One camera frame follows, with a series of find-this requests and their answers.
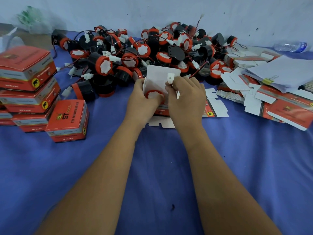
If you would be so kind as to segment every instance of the red box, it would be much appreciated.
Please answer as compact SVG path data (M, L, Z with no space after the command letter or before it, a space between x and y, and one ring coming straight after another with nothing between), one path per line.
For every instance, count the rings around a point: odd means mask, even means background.
M88 118L85 100L58 101L45 131L54 142L85 139Z
M36 91L57 69L47 50L18 46L0 54L0 88Z
M0 90L0 101L9 112L45 113L60 91L60 86L53 77L37 92Z
M6 109L0 109L0 125L9 125L14 126L16 125L12 122L11 118L13 115Z
M53 109L60 99L58 96L45 114L18 113L11 118L11 121L26 133L45 131Z

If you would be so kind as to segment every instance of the hand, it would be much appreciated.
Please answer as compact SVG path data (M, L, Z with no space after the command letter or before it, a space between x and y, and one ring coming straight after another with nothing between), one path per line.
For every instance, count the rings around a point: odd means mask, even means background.
M129 120L132 124L142 129L151 119L157 107L161 104L164 97L158 95L156 98L147 99L142 91L144 78L135 82L134 90L129 97L127 110L124 120Z
M180 131L184 127L201 126L206 101L204 85L194 77L175 77L172 87L166 83L165 89L168 92L168 109L176 129Z

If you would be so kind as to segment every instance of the plastic bag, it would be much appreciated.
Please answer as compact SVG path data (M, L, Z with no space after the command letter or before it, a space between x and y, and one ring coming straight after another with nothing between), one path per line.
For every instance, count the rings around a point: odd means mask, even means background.
M31 34L52 34L55 29L53 16L49 11L27 6L20 14L11 19L14 27L21 28Z

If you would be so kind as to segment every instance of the person's left hand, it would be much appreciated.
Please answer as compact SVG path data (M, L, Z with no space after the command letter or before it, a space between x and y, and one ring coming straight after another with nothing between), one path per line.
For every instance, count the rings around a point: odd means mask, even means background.
M136 124L143 128L151 119L157 107L163 101L162 95L157 95L156 98L147 99L142 91L144 78L138 79L135 82L134 90L129 97L127 110L124 120Z

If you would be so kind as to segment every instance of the blue fabric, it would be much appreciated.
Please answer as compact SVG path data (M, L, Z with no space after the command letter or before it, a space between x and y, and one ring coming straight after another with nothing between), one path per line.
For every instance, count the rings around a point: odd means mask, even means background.
M57 51L58 67L71 62L67 52ZM313 53L293 56L313 59ZM76 80L67 72L56 75L62 89ZM132 88L118 87L112 97L88 103L84 141L54 143L45 132L0 127L0 234L37 229L119 127ZM313 127L301 131L222 101L229 117L202 121L221 157L283 234L312 234ZM116 234L203 234L187 153L175 129L142 130Z

